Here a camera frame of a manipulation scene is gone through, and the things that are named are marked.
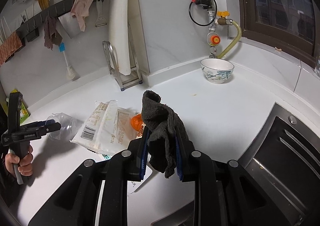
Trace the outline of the person's left hand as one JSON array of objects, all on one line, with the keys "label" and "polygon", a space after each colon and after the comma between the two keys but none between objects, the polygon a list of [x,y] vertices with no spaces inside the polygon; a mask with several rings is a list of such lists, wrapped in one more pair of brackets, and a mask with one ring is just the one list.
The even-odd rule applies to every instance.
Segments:
[{"label": "person's left hand", "polygon": [[23,159],[20,159],[18,156],[12,153],[8,153],[5,156],[5,168],[7,171],[16,177],[13,164],[18,164],[18,171],[21,175],[26,177],[31,176],[33,174],[33,164],[31,163],[33,161],[32,152],[33,148],[31,145],[29,145],[28,154]]}]

